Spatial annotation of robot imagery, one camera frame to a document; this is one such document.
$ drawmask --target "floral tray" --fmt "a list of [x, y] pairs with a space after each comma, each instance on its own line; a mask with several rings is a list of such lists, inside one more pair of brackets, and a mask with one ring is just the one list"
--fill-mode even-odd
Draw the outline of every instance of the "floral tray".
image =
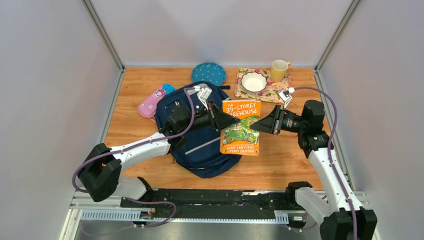
[[[256, 72], [262, 74], [266, 78], [266, 88], [258, 95], [251, 95], [244, 91], [242, 87], [242, 77], [247, 73]], [[254, 68], [240, 68], [237, 73], [237, 80], [235, 81], [235, 92], [234, 95], [238, 98], [242, 99], [255, 99], [259, 101], [271, 102], [271, 103], [281, 103], [283, 104], [283, 100], [281, 100], [278, 95], [279, 92], [283, 90], [287, 90], [290, 87], [291, 77], [288, 73], [286, 73], [281, 81], [272, 81], [270, 78], [271, 71], [270, 70], [261, 70]]]

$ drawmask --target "white wall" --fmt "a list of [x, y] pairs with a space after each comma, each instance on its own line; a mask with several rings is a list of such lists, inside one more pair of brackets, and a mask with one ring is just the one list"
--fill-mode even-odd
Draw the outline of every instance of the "white wall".
[[351, 0], [92, 0], [125, 65], [315, 65]]
[[79, 0], [0, 3], [1, 239], [56, 240], [119, 71]]
[[424, 2], [364, 0], [322, 71], [383, 240], [423, 239]]

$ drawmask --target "yellow mug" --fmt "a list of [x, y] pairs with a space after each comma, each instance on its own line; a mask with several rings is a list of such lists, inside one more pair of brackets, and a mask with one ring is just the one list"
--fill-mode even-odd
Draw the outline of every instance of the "yellow mug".
[[275, 60], [272, 62], [271, 67], [271, 79], [274, 82], [281, 82], [281, 80], [284, 78], [284, 75], [287, 72], [287, 69], [289, 69], [290, 65], [292, 65], [289, 61], [283, 61], [283, 60]]

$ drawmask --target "blue plate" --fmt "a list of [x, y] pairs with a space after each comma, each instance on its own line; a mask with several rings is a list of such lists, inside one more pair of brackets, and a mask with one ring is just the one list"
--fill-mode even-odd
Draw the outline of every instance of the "blue plate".
[[214, 62], [205, 62], [197, 65], [191, 72], [193, 82], [210, 82], [219, 86], [226, 78], [224, 68]]

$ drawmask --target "cartoon character print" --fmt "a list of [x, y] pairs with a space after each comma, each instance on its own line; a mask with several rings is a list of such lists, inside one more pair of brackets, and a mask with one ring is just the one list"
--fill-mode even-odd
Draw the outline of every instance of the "cartoon character print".
[[153, 93], [153, 97], [155, 99], [161, 98], [162, 96], [165, 96], [165, 93], [166, 93], [165, 90], [159, 89], [157, 92]]

